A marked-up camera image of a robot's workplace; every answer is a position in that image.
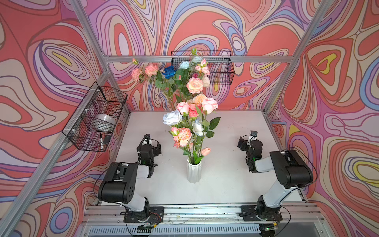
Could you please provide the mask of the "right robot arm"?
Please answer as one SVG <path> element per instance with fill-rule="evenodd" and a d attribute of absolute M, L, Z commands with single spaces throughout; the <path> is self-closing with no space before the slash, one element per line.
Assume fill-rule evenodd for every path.
<path fill-rule="evenodd" d="M 252 135 L 248 139 L 240 137 L 237 147 L 246 152 L 245 161 L 250 172 L 275 172 L 276 181 L 259 197 L 255 208 L 257 217 L 262 220 L 277 214 L 290 193 L 314 180 L 313 172 L 296 151 L 273 151 L 264 158 L 263 143 Z"/>

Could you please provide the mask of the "white rose flower stem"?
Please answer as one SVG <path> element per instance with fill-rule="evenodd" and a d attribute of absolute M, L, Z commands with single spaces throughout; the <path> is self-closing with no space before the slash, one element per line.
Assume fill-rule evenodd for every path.
<path fill-rule="evenodd" d="M 165 125 L 170 126 L 170 128 L 172 126 L 176 126 L 178 128 L 185 127 L 185 125 L 183 125 L 182 121 L 183 121 L 183 116 L 177 110 L 166 113 L 163 116 L 163 123 Z"/>

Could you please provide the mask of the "white pale-blue flower stem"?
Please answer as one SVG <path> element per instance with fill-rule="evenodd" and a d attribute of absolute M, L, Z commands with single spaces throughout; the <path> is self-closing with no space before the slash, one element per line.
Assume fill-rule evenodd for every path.
<path fill-rule="evenodd" d="M 198 70 L 196 69 L 197 66 L 199 66 L 200 62 L 202 61 L 202 57 L 198 53 L 197 48 L 193 48 L 190 53 L 188 53 L 188 57 L 184 59 L 180 65 L 179 69 L 181 72 L 181 80 L 183 83 L 183 86 L 185 86 L 189 79 L 195 76 L 195 78 L 199 75 Z"/>

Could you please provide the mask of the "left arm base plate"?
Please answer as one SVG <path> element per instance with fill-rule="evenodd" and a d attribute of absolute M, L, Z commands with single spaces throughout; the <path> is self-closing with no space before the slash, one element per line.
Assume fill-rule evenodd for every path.
<path fill-rule="evenodd" d="M 129 223 L 142 223 L 142 224 L 159 224 L 164 220 L 164 207 L 163 206 L 153 206 L 145 208 L 141 212 L 130 211 L 126 209 L 123 214 L 123 222 Z"/>

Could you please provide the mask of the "red rose flower stem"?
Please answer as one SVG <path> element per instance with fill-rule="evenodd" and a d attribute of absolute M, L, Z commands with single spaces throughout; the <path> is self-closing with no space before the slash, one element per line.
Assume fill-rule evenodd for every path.
<path fill-rule="evenodd" d="M 197 105 L 195 105 L 195 104 L 190 104 L 189 105 L 189 113 L 188 113 L 188 115 L 191 118 L 198 117 Z"/>

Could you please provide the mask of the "pale blue-white rose stem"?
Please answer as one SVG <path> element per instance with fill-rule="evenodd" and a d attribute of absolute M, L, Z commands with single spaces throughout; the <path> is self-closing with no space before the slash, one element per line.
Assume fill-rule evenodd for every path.
<path fill-rule="evenodd" d="M 194 164 L 198 164 L 200 162 L 201 157 L 201 147 L 202 142 L 205 137 L 205 131 L 202 124 L 202 119 L 196 118 L 196 120 L 192 123 L 192 131 L 195 134 L 194 139 Z"/>

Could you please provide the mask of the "pink carnation flower stem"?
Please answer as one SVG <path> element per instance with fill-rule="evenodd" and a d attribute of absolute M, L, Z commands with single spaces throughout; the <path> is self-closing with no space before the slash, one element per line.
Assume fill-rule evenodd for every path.
<path fill-rule="evenodd" d="M 157 89 L 161 90 L 169 102 L 173 101 L 173 84 L 169 81 L 171 78 L 165 75 L 165 70 L 160 70 L 156 64 L 148 64 L 146 67 L 135 68 L 131 72 L 131 78 L 134 82 L 144 83 L 148 82 L 154 85 Z"/>

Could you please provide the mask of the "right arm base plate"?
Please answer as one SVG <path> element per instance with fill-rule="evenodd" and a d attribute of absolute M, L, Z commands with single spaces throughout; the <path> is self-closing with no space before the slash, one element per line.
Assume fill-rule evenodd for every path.
<path fill-rule="evenodd" d="M 281 222 L 283 220 L 280 208 L 270 207 L 257 207 L 256 205 L 243 205 L 241 206 L 240 217 L 244 221 L 268 221 L 268 222 Z"/>

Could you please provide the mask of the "white ribbed vase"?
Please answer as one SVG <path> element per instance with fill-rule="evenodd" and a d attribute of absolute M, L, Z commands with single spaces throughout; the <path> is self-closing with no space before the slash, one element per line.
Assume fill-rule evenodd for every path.
<path fill-rule="evenodd" d="M 187 160 L 187 180 L 190 183 L 195 184 L 200 181 L 201 171 L 202 171 L 201 162 L 198 163 L 197 165 L 193 165 L 190 163 L 189 160 Z"/>

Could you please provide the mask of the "pink peach rose stem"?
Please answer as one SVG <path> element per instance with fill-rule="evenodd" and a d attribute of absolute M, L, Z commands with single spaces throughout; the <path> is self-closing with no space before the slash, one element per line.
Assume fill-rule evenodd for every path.
<path fill-rule="evenodd" d="M 206 59 L 203 58 L 196 69 L 198 70 L 199 75 L 196 78 L 195 76 L 190 78 L 189 82 L 186 84 L 186 88 L 190 94 L 200 94 L 205 87 L 210 86 L 211 70 Z"/>

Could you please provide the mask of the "blue rose flower stem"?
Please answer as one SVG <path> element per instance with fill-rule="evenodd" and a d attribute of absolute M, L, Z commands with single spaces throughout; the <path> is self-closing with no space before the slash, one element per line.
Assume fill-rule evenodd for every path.
<path fill-rule="evenodd" d="M 177 85 L 175 82 L 176 69 L 174 66 L 169 66 L 163 69 L 162 78 L 164 79 L 164 93 L 168 99 L 169 107 L 171 110 L 174 110 L 174 92 L 177 90 Z"/>

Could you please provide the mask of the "peach tulip flower stem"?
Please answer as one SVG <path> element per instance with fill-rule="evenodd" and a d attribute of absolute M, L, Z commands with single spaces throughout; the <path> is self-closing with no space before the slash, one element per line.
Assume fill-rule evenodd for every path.
<path fill-rule="evenodd" d="M 195 165 L 198 165 L 202 159 L 206 156 L 208 156 L 211 152 L 211 149 L 210 148 L 204 148 L 200 151 L 200 155 L 196 156 L 196 159 L 194 160 L 194 164 Z"/>

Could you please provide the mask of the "pink spray carnation stem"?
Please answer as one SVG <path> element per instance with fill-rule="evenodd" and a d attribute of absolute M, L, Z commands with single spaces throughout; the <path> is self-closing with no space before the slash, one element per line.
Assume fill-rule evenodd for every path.
<path fill-rule="evenodd" d="M 194 155 L 193 155 L 193 139 L 192 132 L 189 128 L 172 126 L 169 133 L 172 135 L 174 141 L 174 147 L 182 149 L 184 156 L 189 158 L 189 162 L 194 164 Z"/>

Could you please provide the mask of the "peach rose flower stem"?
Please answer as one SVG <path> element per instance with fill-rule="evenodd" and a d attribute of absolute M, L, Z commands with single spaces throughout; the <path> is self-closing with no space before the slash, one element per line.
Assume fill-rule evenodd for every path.
<path fill-rule="evenodd" d="M 189 105 L 197 105 L 197 106 L 201 106 L 203 101 L 206 100 L 207 97 L 204 95 L 204 94 L 199 94 L 197 95 L 196 97 L 194 97 L 193 99 L 190 99 L 190 100 L 187 100 L 187 103 Z"/>

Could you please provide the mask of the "small pink rose stem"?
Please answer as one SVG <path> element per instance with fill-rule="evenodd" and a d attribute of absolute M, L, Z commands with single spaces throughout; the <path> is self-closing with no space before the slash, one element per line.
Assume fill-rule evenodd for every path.
<path fill-rule="evenodd" d="M 180 112 L 181 115 L 187 116 L 189 114 L 190 105 L 187 102 L 178 103 L 176 109 Z"/>

